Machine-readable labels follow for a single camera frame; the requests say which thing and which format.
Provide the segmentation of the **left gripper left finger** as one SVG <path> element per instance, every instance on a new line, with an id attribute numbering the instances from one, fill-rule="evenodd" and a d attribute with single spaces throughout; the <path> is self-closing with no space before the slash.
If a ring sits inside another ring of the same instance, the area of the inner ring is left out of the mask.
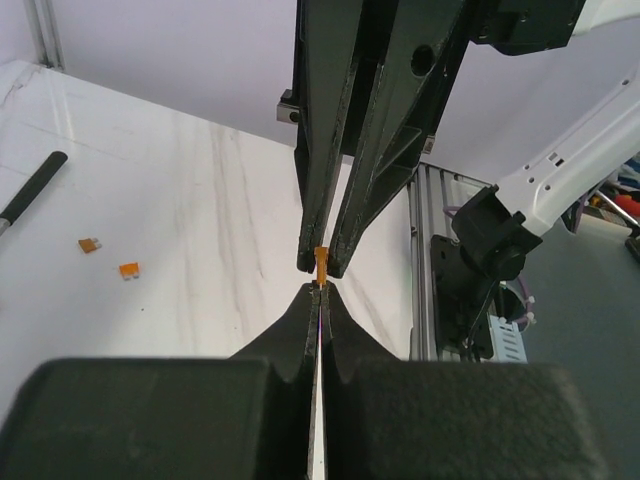
<path id="1" fill-rule="evenodd" d="M 5 479 L 305 479 L 320 290 L 221 358 L 61 358 L 1 429 Z"/>

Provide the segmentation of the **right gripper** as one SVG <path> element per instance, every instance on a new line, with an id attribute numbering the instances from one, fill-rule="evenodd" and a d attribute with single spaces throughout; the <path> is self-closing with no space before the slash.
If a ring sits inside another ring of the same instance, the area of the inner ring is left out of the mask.
<path id="1" fill-rule="evenodd" d="M 585 0 L 480 1 L 469 39 L 503 55 L 564 48 Z"/>

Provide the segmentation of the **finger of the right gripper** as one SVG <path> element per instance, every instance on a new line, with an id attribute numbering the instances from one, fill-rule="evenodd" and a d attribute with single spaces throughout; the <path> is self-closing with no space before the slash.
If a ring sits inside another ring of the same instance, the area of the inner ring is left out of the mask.
<path id="1" fill-rule="evenodd" d="M 294 160 L 302 202 L 297 267 L 315 268 L 340 165 L 353 154 L 371 92 L 375 64 L 386 49 L 395 1 L 300 1 L 297 4 Z"/>
<path id="2" fill-rule="evenodd" d="M 438 129 L 472 24 L 470 1 L 399 2 L 333 231 L 330 276 L 344 276 L 367 227 L 415 173 Z"/>

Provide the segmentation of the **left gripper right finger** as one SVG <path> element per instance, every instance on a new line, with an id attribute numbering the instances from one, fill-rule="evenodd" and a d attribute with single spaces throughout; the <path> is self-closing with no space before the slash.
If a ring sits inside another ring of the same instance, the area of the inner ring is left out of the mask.
<path id="1" fill-rule="evenodd" d="M 615 479 L 569 373 L 547 364 L 405 361 L 320 297 L 331 479 Z"/>

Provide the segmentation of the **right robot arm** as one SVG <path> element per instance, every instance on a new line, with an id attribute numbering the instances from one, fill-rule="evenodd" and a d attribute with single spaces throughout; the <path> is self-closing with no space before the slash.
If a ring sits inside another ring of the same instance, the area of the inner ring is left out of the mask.
<path id="1" fill-rule="evenodd" d="M 369 224 L 416 172 L 470 44 L 519 56 L 634 18 L 635 1 L 301 1 L 291 98 L 302 202 L 297 266 L 341 277 Z M 588 187 L 639 149 L 639 79 L 615 88 L 539 156 L 476 195 L 453 228 L 470 266 L 515 277 Z M 324 262 L 340 162 L 353 157 Z"/>

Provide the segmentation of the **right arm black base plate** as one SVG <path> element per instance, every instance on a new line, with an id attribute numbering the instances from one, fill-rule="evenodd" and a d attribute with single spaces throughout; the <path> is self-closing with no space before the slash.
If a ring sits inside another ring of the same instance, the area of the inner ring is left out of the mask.
<path id="1" fill-rule="evenodd" d="M 445 236 L 431 238 L 430 261 L 437 351 L 468 360 L 491 359 L 489 279 L 470 266 L 460 244 Z"/>

